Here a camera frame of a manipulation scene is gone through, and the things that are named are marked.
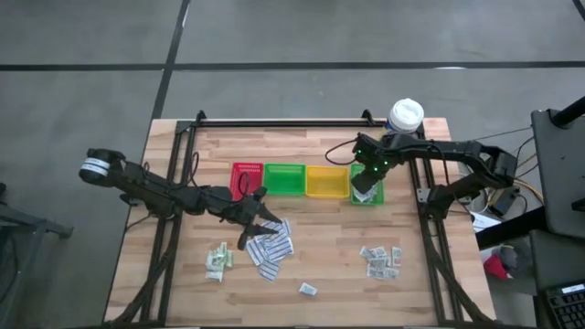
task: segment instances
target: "concrete floor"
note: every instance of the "concrete floor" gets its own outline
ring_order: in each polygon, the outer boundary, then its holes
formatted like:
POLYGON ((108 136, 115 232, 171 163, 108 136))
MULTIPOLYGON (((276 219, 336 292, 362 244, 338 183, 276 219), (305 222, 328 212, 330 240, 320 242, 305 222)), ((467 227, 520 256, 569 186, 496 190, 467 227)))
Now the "concrete floor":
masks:
MULTIPOLYGON (((0 64, 164 63, 180 5, 0 0, 0 64)), ((569 0, 193 0, 176 61, 583 60, 584 30, 569 0)), ((128 208, 77 173, 89 147, 140 158, 161 76, 0 71, 7 202, 75 227, 68 241, 47 239, 20 326, 100 322, 128 208)), ((531 111, 583 96, 584 80, 585 69, 175 72, 162 117, 384 116, 411 97, 465 140, 528 126, 531 111)), ((529 136, 485 142, 513 150, 529 136)), ((526 147, 521 158, 532 152, 526 147)), ((539 186, 537 171, 525 179, 539 186)), ((527 295, 491 287, 498 318, 534 324, 527 295)))

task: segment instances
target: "cable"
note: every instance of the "cable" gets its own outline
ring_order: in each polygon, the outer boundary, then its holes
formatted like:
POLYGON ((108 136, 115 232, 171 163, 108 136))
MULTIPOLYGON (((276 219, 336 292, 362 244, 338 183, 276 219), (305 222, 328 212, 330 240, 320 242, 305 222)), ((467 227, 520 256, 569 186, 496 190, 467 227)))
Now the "cable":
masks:
POLYGON ((525 171, 524 173, 516 176, 515 179, 518 179, 518 178, 522 177, 523 175, 530 173, 531 171, 535 170, 537 167, 538 167, 538 164, 535 164, 532 168, 530 168, 527 171, 525 171))
POLYGON ((505 135, 505 134, 509 134, 509 133, 523 132, 524 130, 528 130, 528 129, 531 129, 531 127, 526 127, 526 128, 522 128, 522 129, 516 129, 516 130, 513 130, 513 131, 509 131, 509 132, 504 132, 504 133, 496 133, 496 134, 493 134, 493 135, 488 135, 488 136, 484 136, 484 137, 480 137, 480 138, 475 138, 475 139, 472 139, 472 141, 480 141, 480 140, 483 140, 483 139, 497 137, 497 136, 501 136, 501 135, 505 135))
POLYGON ((128 232, 128 230, 129 230, 131 227, 133 227, 134 225, 138 225, 138 224, 140 224, 140 223, 144 222, 145 220, 147 220, 148 218, 151 218, 152 216, 153 216, 153 214, 149 212, 149 213, 148 213, 148 216, 146 216, 145 218, 140 218, 140 219, 136 220, 135 222, 133 222, 132 224, 128 225, 128 226, 126 227, 126 229, 124 230, 124 232, 128 232))
POLYGON ((490 202, 492 201, 492 197, 494 197, 494 194, 495 194, 495 190, 492 189, 490 191, 490 193, 487 195, 487 198, 485 199, 485 206, 484 206, 484 208, 478 214, 483 214, 484 212, 487 211, 487 208, 490 207, 490 202))
POLYGON ((532 141, 533 139, 534 139, 534 136, 528 138, 518 147, 518 152, 516 153, 516 159, 520 158, 520 152, 522 151, 522 148, 524 147, 524 145, 530 143, 530 141, 532 141))
POLYGON ((2 304, 4 302, 4 300, 6 299, 6 296, 8 296, 8 293, 12 289, 12 286, 15 284, 16 276, 18 275, 18 271, 19 271, 19 269, 18 269, 18 255, 16 253, 16 242, 15 242, 14 233, 10 233, 10 235, 8 237, 10 239, 10 244, 12 244, 12 260, 13 260, 14 267, 15 267, 15 273, 12 275, 12 279, 10 279, 10 283, 8 283, 6 290, 4 290, 4 292, 2 292, 2 295, 0 296, 0 304, 2 304))
POLYGON ((488 205, 488 203, 487 203, 487 198, 488 198, 488 196, 489 196, 489 193, 490 193, 490 192, 488 192, 488 191, 487 191, 487 188, 485 188, 485 189, 483 189, 483 190, 480 190, 480 196, 483 196, 483 197, 484 197, 484 205, 485 205, 485 206, 484 206, 484 207, 482 207, 482 210, 475 210, 475 203, 476 203, 475 201, 477 200, 477 198, 475 198, 475 199, 474 199, 474 200, 472 200, 472 202, 469 204, 469 208, 471 209, 471 211, 473 211, 473 212, 475 212, 475 213, 478 213, 478 214, 481 214, 481 213, 485 212, 485 210, 487 210, 487 205, 488 205))
POLYGON ((532 158, 534 158, 535 156, 537 156, 537 154, 532 154, 530 155, 526 160, 524 160, 522 163, 520 163, 519 165, 516 166, 516 169, 518 169, 519 167, 525 165, 526 163, 528 163, 528 161, 532 160, 532 158))
POLYGON ((143 168, 143 177, 144 177, 145 180, 148 180, 149 182, 151 182, 151 183, 153 183, 155 185, 158 185, 158 186, 161 186, 161 187, 167 187, 168 190, 176 190, 176 189, 179 189, 179 188, 183 188, 183 187, 188 186, 189 183, 191 183, 191 184, 193 184, 193 186, 195 188, 197 188, 199 190, 199 192, 201 194, 204 194, 204 195, 206 195, 208 197, 213 197, 213 198, 215 198, 217 200, 220 200, 220 201, 229 202, 230 204, 237 204, 237 203, 241 202, 244 199, 244 197, 246 197, 246 195, 248 194, 248 189, 250 188, 250 178, 248 176, 248 173, 245 173, 244 172, 239 177, 239 179, 241 179, 241 177, 244 174, 246 175, 246 188, 245 188, 246 193, 242 193, 241 198, 239 200, 235 200, 234 201, 234 200, 228 200, 228 199, 223 198, 221 196, 212 195, 211 193, 209 193, 208 191, 202 189, 201 187, 199 187, 197 185, 197 183, 195 182, 195 173, 197 172, 197 169, 199 167, 199 152, 194 151, 191 154, 191 160, 190 160, 189 164, 192 166, 192 169, 189 171, 187 180, 184 183, 178 184, 176 186, 172 186, 172 187, 163 186, 163 185, 160 185, 160 184, 156 183, 155 181, 151 180, 150 178, 148 178, 147 174, 149 173, 149 169, 150 169, 150 165, 148 164, 148 162, 145 162, 143 164, 143 166, 142 166, 142 168, 143 168))
POLYGON ((545 205, 545 198, 532 185, 518 178, 515 179, 514 183, 527 188, 540 201, 541 205, 545 205))
POLYGON ((248 172, 242 172, 241 174, 239 174, 239 178, 238 178, 238 191, 241 195, 247 195, 248 194, 248 188, 250 187, 250 175, 248 174, 248 172), (241 190, 241 178, 243 176, 246 176, 246 188, 244 189, 244 191, 241 190))
POLYGON ((348 162, 348 163, 338 163, 338 162, 335 162, 335 161, 329 159, 328 155, 331 152, 333 152, 334 150, 340 148, 341 146, 344 146, 344 145, 347 145, 347 144, 353 143, 353 142, 357 142, 357 138, 354 138, 351 141, 346 141, 346 142, 340 143, 338 146, 334 146, 333 148, 329 149, 329 151, 325 152, 325 160, 327 160, 329 163, 334 164, 334 165, 351 165, 353 162, 356 161, 355 158, 354 158, 354 160, 352 160, 351 162, 348 162))
POLYGON ((192 157, 191 157, 191 163, 190 163, 190 165, 192 165, 192 166, 193 166, 193 169, 192 169, 192 170, 189 172, 189 179, 187 179, 187 182, 191 182, 191 184, 193 184, 193 186, 194 186, 194 187, 196 187, 196 188, 199 190, 199 192, 200 192, 201 194, 204 194, 204 195, 206 195, 206 196, 208 196, 208 197, 213 197, 213 198, 215 198, 216 200, 220 200, 220 201, 228 202, 228 203, 230 203, 230 204, 232 204, 232 205, 233 205, 233 204, 238 204, 238 203, 240 203, 240 202, 241 202, 241 201, 244 199, 244 197, 246 197, 246 195, 248 194, 248 189, 250 188, 250 178, 249 178, 249 176, 248 176, 248 173, 246 173, 246 172, 242 173, 242 175, 240 175, 240 176, 239 176, 239 180, 238 180, 238 189, 240 189, 240 186, 239 186, 240 179, 241 179, 241 177, 242 177, 244 174, 246 175, 246 188, 244 189, 246 193, 242 193, 242 194, 241 194, 241 198, 240 198, 239 200, 235 200, 235 201, 234 201, 234 200, 227 200, 227 199, 225 199, 225 198, 223 198, 223 197, 221 197, 221 196, 215 196, 215 195, 213 195, 213 194, 209 193, 208 191, 206 191, 206 190, 202 189, 201 187, 199 187, 199 186, 197 185, 197 183, 195 183, 195 173, 197 172, 197 169, 198 169, 198 167, 199 167, 199 152, 197 152, 197 151, 194 151, 194 152, 193 152, 193 155, 192 155, 192 157))
POLYGON ((522 214, 525 214, 528 211, 528 200, 521 194, 518 194, 518 196, 524 200, 524 210, 522 210, 522 214))

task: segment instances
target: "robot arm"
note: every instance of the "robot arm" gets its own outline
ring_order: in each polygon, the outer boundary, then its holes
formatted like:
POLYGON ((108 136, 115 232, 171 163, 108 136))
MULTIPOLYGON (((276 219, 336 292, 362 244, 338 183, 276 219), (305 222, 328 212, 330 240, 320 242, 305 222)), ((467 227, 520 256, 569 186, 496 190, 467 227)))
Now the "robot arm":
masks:
POLYGON ((225 186, 188 186, 169 182, 159 175, 146 171, 141 165, 127 162, 117 151, 90 149, 80 169, 80 178, 89 184, 116 187, 124 192, 121 199, 142 200, 151 214, 171 218, 181 211, 198 216, 207 211, 210 215, 240 224, 244 231, 239 237, 238 249, 244 249, 248 237, 275 234, 277 231, 254 224, 256 215, 269 221, 282 223, 261 203, 266 188, 260 187, 252 195, 232 201, 225 186))
POLYGON ((476 141, 425 141, 407 134, 385 135, 380 141, 363 133, 356 138, 352 152, 365 166, 351 183, 366 193, 386 176, 388 170, 413 159, 457 161, 469 165, 473 173, 447 186, 438 185, 427 196, 425 212, 429 218, 446 218, 451 203, 461 197, 479 196, 486 187, 504 188, 514 183, 516 158, 508 152, 476 141))

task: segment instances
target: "black stand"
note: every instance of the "black stand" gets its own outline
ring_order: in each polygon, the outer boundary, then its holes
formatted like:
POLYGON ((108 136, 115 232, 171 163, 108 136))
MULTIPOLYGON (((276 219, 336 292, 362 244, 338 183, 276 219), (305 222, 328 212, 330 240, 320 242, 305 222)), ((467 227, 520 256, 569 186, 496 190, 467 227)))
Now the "black stand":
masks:
POLYGON ((585 239, 585 97, 563 111, 533 111, 532 128, 545 205, 477 233, 480 249, 538 229, 585 239))
MULTIPOLYGON (((6 185, 0 184, 0 195, 4 193, 5 187, 6 185)), ((19 261, 21 265, 13 269, 14 279, 4 288, 8 289, 8 291, 3 304, 0 305, 3 306, 3 311, 0 315, 0 328, 7 328, 14 319, 16 307, 24 288, 25 277, 35 264, 45 233, 55 233, 60 239, 68 239, 73 228, 62 226, 46 218, 37 218, 25 214, 0 202, 0 246, 3 249, 10 239, 13 247, 16 245, 14 237, 12 237, 16 231, 30 234, 31 239, 28 241, 29 244, 24 258, 19 261)))

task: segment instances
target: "table frame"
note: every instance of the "table frame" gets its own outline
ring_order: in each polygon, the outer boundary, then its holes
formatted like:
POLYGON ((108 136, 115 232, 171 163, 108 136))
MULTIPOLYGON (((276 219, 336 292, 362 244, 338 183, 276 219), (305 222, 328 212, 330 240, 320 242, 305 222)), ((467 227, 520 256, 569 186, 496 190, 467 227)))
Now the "table frame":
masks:
MULTIPOLYGON (((183 163, 183 171, 181 173, 181 183, 186 182, 191 168, 192 157, 194 152, 195 137, 197 128, 230 128, 230 127, 382 127, 384 120, 375 120, 372 118, 368 110, 364 110, 359 119, 327 119, 327 120, 278 120, 278 119, 259 119, 259 120, 209 120, 203 111, 200 111, 194 121, 177 121, 175 127, 175 136, 173 140, 173 147, 169 159, 169 166, 167 169, 167 179, 174 179, 176 174, 176 165, 179 157, 179 147, 181 139, 187 134, 185 157, 183 163)), ((423 125, 416 131, 416 135, 420 139, 425 139, 423 125)), ((434 175, 432 173, 430 160, 422 160, 424 176, 426 179, 426 187, 431 188, 435 186, 434 175)), ((422 188, 420 181, 420 172, 416 160, 409 161, 410 175, 412 187, 416 189, 422 188)), ((422 207, 424 202, 417 202, 417 209, 420 221, 420 233, 427 262, 427 270, 429 273, 429 282, 431 285, 431 292, 433 298, 433 306, 437 316, 438 327, 451 328, 526 328, 523 326, 514 326, 506 324, 498 324, 490 320, 487 316, 482 314, 481 310, 473 303, 471 298, 464 291, 463 287, 455 279, 453 273, 451 253, 449 252, 449 243, 445 226, 442 220, 434 220, 437 234, 433 236, 437 239, 439 250, 435 249, 431 232, 429 228, 428 219, 422 215, 422 207), (453 320, 448 320, 445 314, 445 307, 441 296, 441 287, 439 283, 438 272, 447 283, 449 291, 449 300, 452 307, 453 320), (472 322, 467 322, 463 319, 462 307, 469 314, 472 322)), ((178 249, 179 233, 181 228, 183 214, 176 215, 172 218, 159 218, 154 235, 153 251, 151 253, 150 266, 148 269, 148 277, 141 287, 139 292, 128 304, 124 312, 115 320, 111 322, 104 322, 100 327, 108 328, 154 328, 165 327, 166 314, 168 311, 168 304, 170 300, 170 293, 172 289, 173 273, 175 267, 176 251, 178 249), (165 227, 168 221, 172 222, 170 238, 164 253, 163 242, 165 237, 165 227), (154 294, 154 287, 159 279, 163 278, 163 285, 161 289, 161 298, 156 319, 151 319, 151 306, 154 294), (136 315, 138 322, 133 322, 136 315)))
MULTIPOLYGON (((0 184, 0 196, 4 189, 5 185, 0 184)), ((5 299, 0 303, 0 306, 4 306, 0 312, 0 328, 6 328, 16 318, 17 306, 22 300, 27 277, 35 266, 35 260, 45 235, 54 233, 59 239, 69 239, 72 232, 73 227, 60 225, 50 219, 28 215, 0 201, 0 250, 5 249, 8 240, 12 240, 12 252, 15 253, 13 257, 16 257, 16 260, 21 258, 24 260, 20 266, 16 264, 14 279, 8 283, 7 291, 4 292, 5 299), (30 234, 30 239, 26 241, 25 252, 16 250, 13 236, 16 233, 30 234)))

